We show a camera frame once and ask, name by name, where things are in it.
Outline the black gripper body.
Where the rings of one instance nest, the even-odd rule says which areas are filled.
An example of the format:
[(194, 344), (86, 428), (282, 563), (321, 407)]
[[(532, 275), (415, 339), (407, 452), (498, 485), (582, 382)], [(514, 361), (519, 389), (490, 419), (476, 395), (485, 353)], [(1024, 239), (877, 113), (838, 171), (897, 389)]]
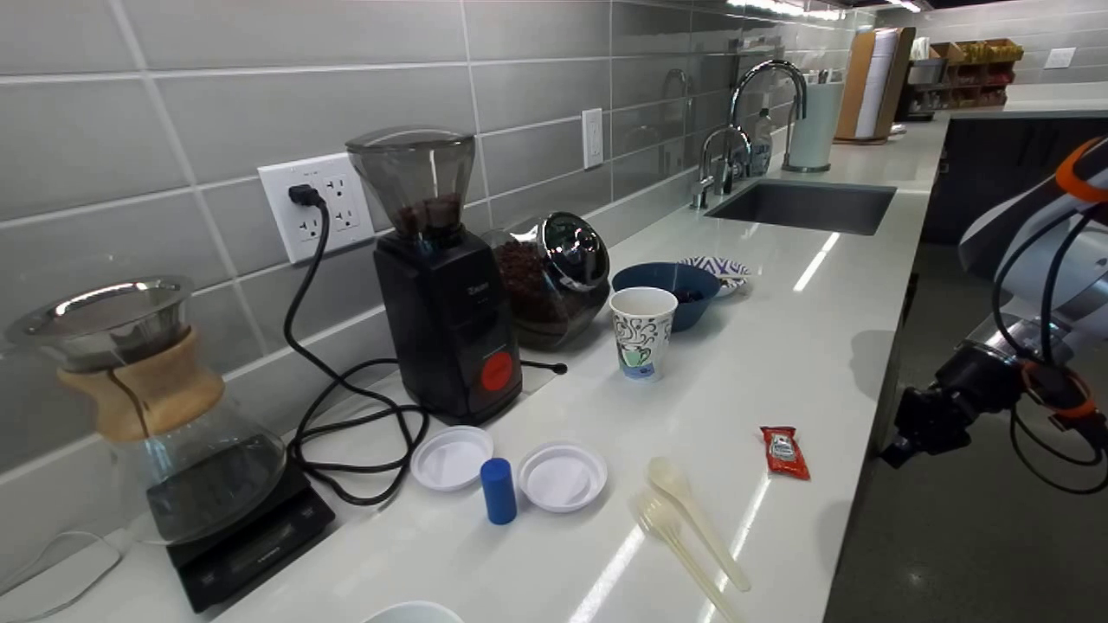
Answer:
[(877, 449), (889, 466), (905, 466), (918, 452), (950, 452), (971, 444), (971, 427), (984, 412), (1003, 412), (1023, 398), (1024, 385), (1014, 362), (964, 344), (933, 378), (925, 391), (906, 389), (897, 403), (895, 441)]

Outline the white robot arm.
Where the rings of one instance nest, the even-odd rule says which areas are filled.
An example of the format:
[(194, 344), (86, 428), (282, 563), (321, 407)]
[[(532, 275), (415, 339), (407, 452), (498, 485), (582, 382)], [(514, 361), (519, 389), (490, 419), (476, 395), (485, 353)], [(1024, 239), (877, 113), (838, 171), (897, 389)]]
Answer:
[(897, 435), (879, 459), (902, 466), (959, 449), (979, 416), (1014, 412), (1023, 398), (1091, 448), (1086, 458), (1061, 452), (1063, 463), (1106, 459), (1106, 412), (1069, 368), (1085, 344), (1108, 336), (1106, 211), (1108, 137), (1098, 136), (964, 232), (959, 264), (989, 285), (989, 312), (925, 391), (902, 395)]

